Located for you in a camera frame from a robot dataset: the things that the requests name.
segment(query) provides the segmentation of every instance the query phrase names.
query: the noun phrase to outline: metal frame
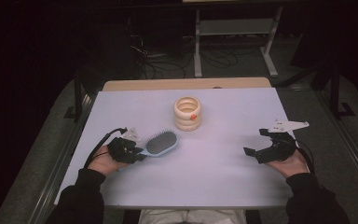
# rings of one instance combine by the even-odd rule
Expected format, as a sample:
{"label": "metal frame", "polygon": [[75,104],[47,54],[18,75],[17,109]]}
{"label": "metal frame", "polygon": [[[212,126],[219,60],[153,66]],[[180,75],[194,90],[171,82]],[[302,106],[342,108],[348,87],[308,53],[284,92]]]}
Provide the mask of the metal frame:
{"label": "metal frame", "polygon": [[227,21],[201,21],[200,11],[196,15],[196,49],[194,53],[194,76],[202,77],[200,61],[200,36],[201,35],[249,35],[249,34],[268,34],[268,39],[264,47],[261,47],[261,54],[266,63],[269,74],[276,77],[278,72],[269,56],[272,42],[274,40],[279,20],[282,15],[283,7],[278,7],[273,19],[247,19],[247,20],[227,20]]}
{"label": "metal frame", "polygon": [[51,200],[54,201],[54,196],[58,193],[61,181],[66,173],[66,168],[71,161],[71,153],[75,151],[77,142],[83,132],[83,127],[86,124],[87,118],[92,108],[92,100],[86,95],[82,103],[82,113],[77,114],[78,120],[74,121],[74,126],[62,147],[60,155],[57,156],[57,161],[50,172],[47,184],[43,187],[39,199],[34,207],[34,211],[28,219],[28,223],[42,223],[44,215],[47,212],[48,205]]}

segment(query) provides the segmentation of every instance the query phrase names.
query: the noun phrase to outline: table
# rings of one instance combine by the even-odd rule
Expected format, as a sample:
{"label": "table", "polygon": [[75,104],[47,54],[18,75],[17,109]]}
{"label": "table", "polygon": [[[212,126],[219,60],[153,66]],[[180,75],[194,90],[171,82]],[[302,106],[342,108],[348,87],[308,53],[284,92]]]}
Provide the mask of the table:
{"label": "table", "polygon": [[[167,90],[163,82],[179,84]],[[230,83],[236,84],[233,89],[228,89]],[[206,89],[216,85],[225,89]],[[181,132],[172,122],[172,104],[184,95],[196,96],[204,108],[203,122],[193,132]],[[269,127],[275,119],[287,117],[277,92],[262,77],[108,82],[97,96],[61,190],[75,183],[77,170],[111,130],[136,127],[145,140],[170,128],[178,135],[178,146],[161,158],[147,158],[109,176],[101,189],[106,205],[186,209],[284,206],[291,195],[284,179],[247,157],[242,149],[269,147],[271,142],[260,136],[258,129]]]}

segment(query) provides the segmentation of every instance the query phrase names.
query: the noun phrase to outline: hand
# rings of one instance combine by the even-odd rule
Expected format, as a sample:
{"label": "hand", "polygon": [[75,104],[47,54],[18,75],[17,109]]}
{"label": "hand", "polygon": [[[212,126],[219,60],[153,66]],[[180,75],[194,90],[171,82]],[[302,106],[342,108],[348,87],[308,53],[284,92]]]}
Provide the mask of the hand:
{"label": "hand", "polygon": [[285,161],[270,161],[266,165],[277,170],[284,178],[310,172],[304,157],[298,150]]}
{"label": "hand", "polygon": [[103,175],[110,175],[111,173],[128,166],[127,163],[114,161],[108,153],[107,146],[100,147],[97,152],[95,152],[94,156],[96,155],[100,156],[97,156],[94,160],[92,160],[88,168]]}

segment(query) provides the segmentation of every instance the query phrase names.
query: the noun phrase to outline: brush bristles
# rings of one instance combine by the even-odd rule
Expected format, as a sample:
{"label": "brush bristles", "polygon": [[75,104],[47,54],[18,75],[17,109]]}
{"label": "brush bristles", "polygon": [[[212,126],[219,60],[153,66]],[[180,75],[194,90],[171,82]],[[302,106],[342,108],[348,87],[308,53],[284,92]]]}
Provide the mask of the brush bristles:
{"label": "brush bristles", "polygon": [[164,130],[149,138],[146,143],[146,148],[150,154],[159,154],[160,152],[175,146],[176,142],[177,137],[173,130]]}

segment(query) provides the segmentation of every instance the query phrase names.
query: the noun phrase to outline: black cable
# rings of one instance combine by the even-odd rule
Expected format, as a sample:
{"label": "black cable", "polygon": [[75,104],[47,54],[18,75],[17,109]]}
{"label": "black cable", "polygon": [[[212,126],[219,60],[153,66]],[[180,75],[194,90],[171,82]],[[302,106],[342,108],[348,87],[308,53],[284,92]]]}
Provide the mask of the black cable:
{"label": "black cable", "polygon": [[210,58],[209,56],[207,56],[205,53],[202,53],[202,52],[200,52],[200,56],[201,56],[201,57],[204,59],[204,61],[205,61],[206,63],[208,63],[210,66],[217,67],[217,68],[228,68],[228,67],[230,67],[230,66],[235,65],[235,64],[238,63],[238,58],[237,58],[237,57],[234,57],[235,60],[236,60],[234,63],[231,63],[230,61],[228,61],[228,63],[222,63],[222,62],[219,62],[219,61],[217,61],[217,60],[214,60],[214,59]]}
{"label": "black cable", "polygon": [[[244,38],[243,38],[242,41],[241,41],[237,46],[233,46],[233,47],[232,47],[232,50],[231,50],[229,53],[227,53],[227,55],[228,55],[228,54],[241,55],[241,54],[235,53],[235,51],[237,50],[237,48],[239,48],[240,46],[242,46],[244,43],[245,43],[245,40],[244,40]],[[221,44],[222,44],[222,46],[224,46],[225,48],[229,48],[229,46],[225,45],[225,43],[224,43],[223,41],[221,41]]]}
{"label": "black cable", "polygon": [[[215,51],[215,52],[213,52],[211,50],[209,50],[209,51],[212,53],[212,55],[215,57],[215,59],[226,59],[227,64],[230,66],[238,64],[238,57],[235,54],[228,54],[227,56],[220,56],[220,55],[218,55],[217,51]],[[229,59],[229,56],[234,58],[234,60],[235,60],[234,63],[231,62],[231,60]]]}
{"label": "black cable", "polygon": [[[194,50],[193,49],[191,49],[189,51],[185,50],[185,51],[182,52],[182,54],[187,54],[189,52],[194,52]],[[155,57],[148,56],[148,57],[146,57],[146,59],[150,63],[154,63],[155,61],[157,61],[157,62],[165,62],[165,63],[172,63],[172,62],[175,62],[175,61],[178,61],[178,60],[182,60],[184,58],[184,56],[182,56],[182,54],[176,53],[174,51],[168,51],[168,52],[164,53],[161,56],[155,56]]]}
{"label": "black cable", "polygon": [[252,48],[252,49],[249,50],[249,51],[246,51],[246,52],[244,52],[244,53],[234,53],[234,55],[246,55],[246,54],[253,53],[253,52],[255,52],[255,51],[258,50],[258,49],[259,49],[259,47],[254,47],[254,48]]}
{"label": "black cable", "polygon": [[240,46],[244,43],[244,41],[242,40],[242,41],[240,42],[240,44],[238,44],[237,46],[229,47],[229,46],[226,46],[221,39],[222,39],[222,38],[220,38],[220,44],[221,44],[224,48],[227,48],[227,49],[230,48],[230,51],[229,51],[229,52],[225,52],[223,49],[220,49],[219,51],[222,51],[222,52],[225,53],[226,55],[225,55],[225,56],[222,56],[222,57],[219,57],[219,58],[225,58],[225,57],[227,57],[228,55],[234,55],[234,52],[235,52],[236,48],[240,47]]}
{"label": "black cable", "polygon": [[141,70],[142,70],[142,73],[145,75],[145,79],[147,79],[147,73],[146,73],[146,69],[145,69],[145,64],[144,63],[141,63]]}
{"label": "black cable", "polygon": [[309,167],[309,168],[310,168],[310,171],[311,171],[313,174],[315,174],[314,158],[313,158],[313,153],[312,153],[312,151],[311,151],[310,148],[307,147],[307,145],[305,145],[303,142],[298,141],[298,140],[296,140],[296,139],[295,139],[295,141],[297,141],[299,144],[301,144],[301,145],[309,152],[310,158],[309,158],[309,159],[305,158],[305,159],[306,159],[306,160],[310,160],[310,166],[311,166],[311,167]]}
{"label": "black cable", "polygon": [[[178,61],[179,59],[176,59],[176,60],[172,60],[172,61],[162,61],[162,62],[150,62],[150,60],[147,60],[147,62],[145,62],[146,65],[150,66],[153,68],[155,74],[159,71],[157,71],[156,69],[160,69],[160,70],[164,70],[164,71],[177,71],[177,70],[182,70],[183,72],[183,78],[186,77],[186,70],[185,68],[190,64],[192,58],[193,58],[194,54],[191,54],[191,56],[188,58],[188,60],[186,61],[185,65],[181,65],[181,64],[178,64],[178,63],[173,63],[175,61]],[[161,66],[157,66],[156,64],[169,64],[169,65],[173,65],[175,66],[176,68],[166,68],[166,67],[161,67]]]}
{"label": "black cable", "polygon": [[208,49],[208,52],[210,52],[215,59],[226,59],[228,56],[233,56],[232,53],[225,53],[222,49]]}
{"label": "black cable", "polygon": [[107,153],[109,153],[109,152],[107,151],[107,152],[103,152],[103,153],[101,153],[101,154],[95,155],[94,157],[92,157],[91,161],[93,161],[93,160],[95,160],[95,158],[97,158],[97,157],[99,157],[99,156],[102,156],[102,155],[104,155],[104,154],[107,154]]}
{"label": "black cable", "polygon": [[95,148],[91,151],[91,153],[89,154],[89,156],[87,157],[87,160],[86,162],[84,163],[84,168],[87,169],[90,165],[90,163],[92,162],[93,160],[93,157],[94,157],[94,154],[97,152],[98,149],[100,149],[100,147],[103,145],[104,142],[106,142],[106,140],[110,137],[110,135],[112,135],[112,133],[115,133],[115,132],[120,132],[121,134],[124,134],[125,132],[127,131],[126,128],[124,129],[114,129],[112,132],[110,133],[107,133],[103,139],[97,144],[97,146],[95,146]]}

